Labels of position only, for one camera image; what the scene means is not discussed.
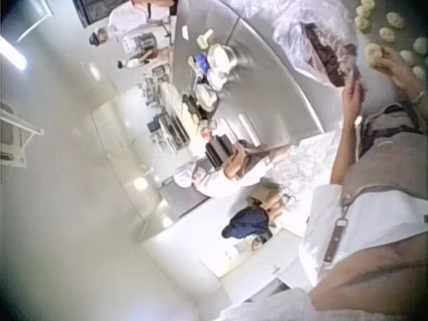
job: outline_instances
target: gray apron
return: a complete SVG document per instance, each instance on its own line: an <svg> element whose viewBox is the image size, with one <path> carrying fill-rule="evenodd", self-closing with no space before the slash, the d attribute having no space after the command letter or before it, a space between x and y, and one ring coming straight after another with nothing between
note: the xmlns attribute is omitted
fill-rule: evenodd
<svg viewBox="0 0 428 321"><path fill-rule="evenodd" d="M398 190L428 199L427 137L407 102L389 106L362 123L359 156L344 178L342 215L336 221L324 263L332 263L348 224L348 208L361 194Z"/></svg>

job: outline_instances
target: chocolate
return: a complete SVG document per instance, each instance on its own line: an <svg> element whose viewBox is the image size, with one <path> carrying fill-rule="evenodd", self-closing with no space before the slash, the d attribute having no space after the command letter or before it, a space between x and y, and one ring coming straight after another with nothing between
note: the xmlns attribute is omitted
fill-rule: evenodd
<svg viewBox="0 0 428 321"><path fill-rule="evenodd" d="M329 45L323 45L316 30L317 26L315 23L302 23L304 33L312 47L314 48L317 56L320 58L322 65L324 66L328 79L336 87L343 87L345 85L345 73L340 69L340 63L334 50ZM352 44L345 46L345 49L352 54L355 54L356 48ZM314 67L314 61L310 58L308 61L312 67Z"/></svg>

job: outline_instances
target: dark cap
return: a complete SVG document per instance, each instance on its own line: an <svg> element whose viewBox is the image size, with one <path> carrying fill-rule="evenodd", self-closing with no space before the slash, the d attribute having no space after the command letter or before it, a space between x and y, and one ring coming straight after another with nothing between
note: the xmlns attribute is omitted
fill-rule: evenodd
<svg viewBox="0 0 428 321"><path fill-rule="evenodd" d="M232 226L226 225L226 227L221 231L221 236L225 239L228 239L232 236Z"/></svg>
<svg viewBox="0 0 428 321"><path fill-rule="evenodd" d="M98 35L95 32L93 32L92 35L89 37L89 43L96 47L100 45L100 40L98 39Z"/></svg>

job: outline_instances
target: hairnet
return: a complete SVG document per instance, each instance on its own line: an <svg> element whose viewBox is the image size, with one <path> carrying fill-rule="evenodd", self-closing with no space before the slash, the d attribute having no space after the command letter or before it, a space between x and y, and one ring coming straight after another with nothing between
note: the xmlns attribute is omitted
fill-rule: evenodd
<svg viewBox="0 0 428 321"><path fill-rule="evenodd" d="M195 170L196 162L189 162L175 170L174 181L180 187L186 188L192 186L192 175Z"/></svg>

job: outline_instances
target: dough ball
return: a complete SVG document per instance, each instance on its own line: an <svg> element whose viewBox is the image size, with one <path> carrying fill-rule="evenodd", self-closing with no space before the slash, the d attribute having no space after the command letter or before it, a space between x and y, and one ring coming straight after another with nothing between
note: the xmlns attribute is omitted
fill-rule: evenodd
<svg viewBox="0 0 428 321"><path fill-rule="evenodd" d="M376 7L375 0L361 0L361 4L373 10Z"/></svg>
<svg viewBox="0 0 428 321"><path fill-rule="evenodd" d="M377 60L383 56L382 48L377 43L368 43L364 48L366 61L370 66L375 66Z"/></svg>
<svg viewBox="0 0 428 321"><path fill-rule="evenodd" d="M370 27L370 22L366 18L357 15L355 17L355 26L360 30L365 30Z"/></svg>
<svg viewBox="0 0 428 321"><path fill-rule="evenodd" d="M413 66L415 64L413 62L413 54L409 50L401 50L400 56L408 66Z"/></svg>
<svg viewBox="0 0 428 321"><path fill-rule="evenodd" d="M363 18L369 18L372 14L372 11L366 5L359 5L356 8L356 14Z"/></svg>
<svg viewBox="0 0 428 321"><path fill-rule="evenodd" d="M425 37L419 37L415 40L413 43L413 49L419 54L419 55L425 55L427 54L427 38Z"/></svg>
<svg viewBox="0 0 428 321"><path fill-rule="evenodd" d="M396 29L404 28L404 25L405 25L404 18L401 15L399 15L397 12L388 12L387 20L389 24Z"/></svg>
<svg viewBox="0 0 428 321"><path fill-rule="evenodd" d="M389 29L386 27L381 28L381 30L379 30L379 35L386 42L394 42L395 41L395 32L392 29Z"/></svg>
<svg viewBox="0 0 428 321"><path fill-rule="evenodd" d="M425 70L422 69L419 66L415 66L413 67L413 73L415 74L415 76L417 76L420 80L425 80Z"/></svg>

